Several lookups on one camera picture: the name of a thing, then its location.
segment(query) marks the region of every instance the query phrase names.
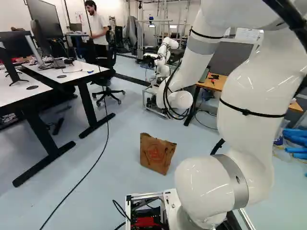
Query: office chair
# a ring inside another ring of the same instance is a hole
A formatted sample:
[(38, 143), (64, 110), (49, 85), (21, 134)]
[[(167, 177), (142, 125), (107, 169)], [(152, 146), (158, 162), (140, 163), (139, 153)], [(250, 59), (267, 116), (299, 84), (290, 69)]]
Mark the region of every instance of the office chair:
[(114, 77), (114, 75), (116, 74), (116, 71), (113, 69), (113, 66), (116, 63), (116, 53), (117, 53), (117, 48), (116, 48), (116, 43), (110, 39), (110, 36), (107, 36), (107, 40), (109, 43), (109, 49), (108, 49), (108, 57), (106, 59), (100, 58), (98, 59), (98, 65), (111, 69), (113, 70), (112, 73), (109, 75), (109, 77), (103, 77), (103, 78), (99, 78), (97, 80), (94, 80), (91, 84), (96, 84), (96, 85), (100, 85), (103, 87), (106, 87), (106, 89), (104, 89), (101, 92), (94, 92), (92, 93), (92, 97), (93, 98), (97, 98), (97, 95), (102, 95), (101, 98), (99, 98), (99, 100), (96, 101), (97, 106), (101, 106), (101, 101), (105, 98), (105, 97), (112, 97), (114, 98), (118, 104), (121, 104), (121, 100), (119, 98), (117, 98), (116, 96), (114, 96), (114, 93), (122, 93), (123, 95), (126, 94), (125, 91), (123, 90), (111, 90), (109, 88), (109, 86), (111, 85), (111, 79)]

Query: computer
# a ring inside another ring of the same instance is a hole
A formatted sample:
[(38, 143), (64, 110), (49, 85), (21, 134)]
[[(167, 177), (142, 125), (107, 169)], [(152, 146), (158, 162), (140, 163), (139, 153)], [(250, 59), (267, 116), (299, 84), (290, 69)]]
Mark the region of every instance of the computer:
[(11, 58), (25, 58), (33, 54), (25, 36), (31, 36), (30, 31), (0, 32), (0, 42), (3, 43)]
[(246, 61), (254, 46), (253, 43), (222, 41), (211, 58), (210, 72), (228, 76), (234, 69)]
[(32, 20), (39, 22), (45, 38), (63, 38), (55, 5), (41, 0), (27, 0), (27, 4)]
[(43, 34), (43, 28), (41, 27), (40, 22), (37, 19), (34, 19), (30, 22), (33, 35), (35, 37), (38, 47), (42, 50), (42, 56), (52, 55), (52, 50), (50, 43), (47, 41), (47, 38)]
[(69, 28), (71, 31), (82, 31), (82, 24), (81, 23), (70, 23)]
[(10, 86), (18, 81), (27, 81), (20, 79), (15, 66), (12, 63), (12, 58), (27, 57), (33, 54), (26, 36), (29, 36), (31, 39), (31, 32), (0, 32), (0, 59), (3, 61), (8, 76), (10, 76), (12, 80)]
[(171, 33), (171, 38), (173, 38), (173, 39), (180, 38), (180, 33), (178, 33), (178, 35), (177, 35), (177, 33), (172, 32)]

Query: black tape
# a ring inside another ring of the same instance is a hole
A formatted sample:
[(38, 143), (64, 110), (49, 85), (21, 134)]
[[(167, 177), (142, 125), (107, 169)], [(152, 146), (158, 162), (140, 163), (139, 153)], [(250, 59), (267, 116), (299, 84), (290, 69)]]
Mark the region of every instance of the black tape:
[(209, 38), (209, 39), (221, 39), (223, 38), (223, 36), (221, 37), (211, 37), (211, 36), (206, 36), (206, 35), (203, 35), (203, 34), (200, 34), (200, 33), (197, 33), (196, 31), (194, 31), (192, 28), (190, 29), (190, 35), (191, 35), (191, 32), (193, 32), (194, 34), (200, 36), (200, 37), (205, 37), (205, 38)]
[(280, 117), (284, 117), (286, 114), (283, 114), (283, 115), (270, 115), (270, 114), (260, 114), (260, 113), (255, 113), (255, 112), (252, 112), (248, 109), (241, 109), (241, 108), (238, 108), (238, 107), (235, 107), (231, 104), (228, 104), (227, 102), (224, 102), (221, 98), (220, 98), (220, 102), (222, 102), (224, 105), (228, 106), (229, 108), (232, 108), (234, 110), (237, 110), (239, 112), (241, 112), (244, 116), (247, 116), (247, 115), (253, 115), (253, 116), (261, 116), (261, 117), (268, 117), (268, 118), (280, 118)]

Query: brown paper bag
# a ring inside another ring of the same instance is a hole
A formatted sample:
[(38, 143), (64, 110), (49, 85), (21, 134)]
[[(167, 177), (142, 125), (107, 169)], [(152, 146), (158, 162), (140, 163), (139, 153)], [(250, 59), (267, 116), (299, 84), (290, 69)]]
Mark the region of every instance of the brown paper bag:
[(141, 133), (141, 165), (166, 175), (177, 144)]

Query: black desk leg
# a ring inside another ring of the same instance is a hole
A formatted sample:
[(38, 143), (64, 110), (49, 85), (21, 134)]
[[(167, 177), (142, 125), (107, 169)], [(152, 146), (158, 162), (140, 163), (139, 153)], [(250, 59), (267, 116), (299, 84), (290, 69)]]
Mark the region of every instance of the black desk leg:
[(194, 92), (194, 96), (193, 96), (193, 104), (190, 108), (190, 113), (188, 115), (188, 117), (186, 118), (185, 122), (184, 122), (184, 126), (189, 126), (191, 120), (193, 119), (193, 116), (195, 115), (196, 112), (196, 101), (198, 98), (198, 94), (200, 93), (201, 88), (196, 86), (195, 92)]
[(63, 122), (64, 122), (64, 118), (61, 117), (58, 122), (55, 124), (55, 127), (54, 127), (54, 130), (52, 132), (52, 135), (57, 135), (59, 134), (59, 130), (61, 129), (62, 125), (63, 125)]
[(63, 145), (62, 147), (58, 148), (57, 145), (54, 143), (48, 130), (46, 129), (45, 123), (40, 119), (39, 115), (33, 111), (34, 109), (24, 109), (23, 114), (27, 119), (27, 121), (29, 122), (32, 130), (36, 134), (37, 138), (44, 146), (46, 152), (48, 153), (48, 156), (46, 156), (36, 165), (32, 166), (29, 170), (25, 171), (22, 175), (17, 177), (13, 181), (13, 185), (15, 187), (21, 186), (32, 176), (37, 174), (39, 171), (41, 171), (50, 163), (52, 163), (55, 159), (57, 159), (58, 157), (60, 157), (61, 155), (63, 155), (65, 152), (67, 152), (76, 145), (75, 142), (70, 141), (67, 144)]
[(88, 91), (86, 83), (81, 83), (78, 85), (79, 91), (80, 91), (80, 96), (82, 99), (83, 107), (86, 113), (86, 117), (88, 120), (88, 124), (90, 125), (85, 131), (83, 131), (79, 137), (80, 138), (85, 138), (92, 132), (94, 132), (96, 129), (98, 129), (100, 126), (102, 126), (104, 123), (107, 121), (111, 120), (113, 117), (115, 117), (115, 113), (111, 113), (101, 119), (100, 121), (97, 121), (92, 99), (90, 96), (90, 92)]

